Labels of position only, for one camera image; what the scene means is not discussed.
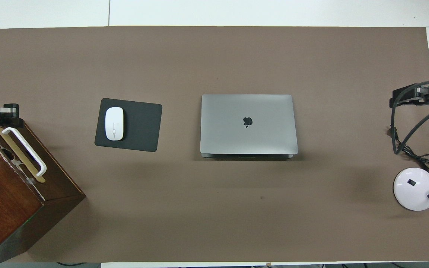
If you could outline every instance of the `wooden box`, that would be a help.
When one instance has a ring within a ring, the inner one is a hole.
[[[0,263],[27,251],[85,198],[26,124],[17,130],[32,153],[12,130],[0,128]],[[46,166],[41,176],[34,153]]]

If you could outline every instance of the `closed silver laptop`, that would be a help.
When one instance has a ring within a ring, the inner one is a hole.
[[[291,95],[203,95],[201,156],[283,157],[298,153]]]

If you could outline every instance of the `black mouse pad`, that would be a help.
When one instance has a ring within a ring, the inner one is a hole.
[[[111,141],[105,134],[105,112],[110,107],[120,107],[124,110],[124,137],[120,141]],[[161,120],[162,106],[159,104],[103,98],[100,102],[95,145],[156,151]]]

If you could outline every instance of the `white round lamp base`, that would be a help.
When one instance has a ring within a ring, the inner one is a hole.
[[[402,170],[393,183],[393,193],[407,209],[420,211],[429,208],[429,173],[417,167]]]

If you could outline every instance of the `computer mouse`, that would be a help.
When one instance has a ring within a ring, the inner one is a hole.
[[[124,137],[124,110],[110,107],[105,112],[105,135],[111,141],[120,141]]]

